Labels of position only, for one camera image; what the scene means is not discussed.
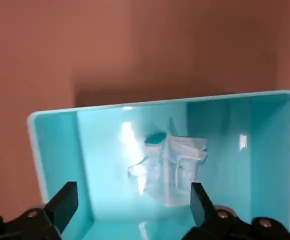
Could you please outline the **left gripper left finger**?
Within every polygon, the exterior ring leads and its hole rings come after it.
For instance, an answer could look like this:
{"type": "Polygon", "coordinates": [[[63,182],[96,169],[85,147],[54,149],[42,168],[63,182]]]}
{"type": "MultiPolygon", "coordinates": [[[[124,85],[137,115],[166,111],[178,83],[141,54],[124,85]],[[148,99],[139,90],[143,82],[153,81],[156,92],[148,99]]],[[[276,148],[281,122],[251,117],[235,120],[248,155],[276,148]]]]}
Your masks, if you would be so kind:
{"type": "Polygon", "coordinates": [[[69,181],[44,207],[34,207],[5,222],[0,216],[0,240],[60,240],[78,209],[78,187],[69,181]]]}

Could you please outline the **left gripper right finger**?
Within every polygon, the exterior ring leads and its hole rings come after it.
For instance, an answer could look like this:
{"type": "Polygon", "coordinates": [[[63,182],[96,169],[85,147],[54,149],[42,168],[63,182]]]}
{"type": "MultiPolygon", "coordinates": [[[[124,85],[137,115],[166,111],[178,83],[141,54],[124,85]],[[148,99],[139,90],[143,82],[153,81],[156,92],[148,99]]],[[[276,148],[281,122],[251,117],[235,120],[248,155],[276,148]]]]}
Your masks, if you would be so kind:
{"type": "Polygon", "coordinates": [[[290,232],[274,219],[256,217],[249,224],[226,209],[217,209],[198,182],[191,184],[190,209],[196,226],[184,240],[290,240],[290,232]]]}

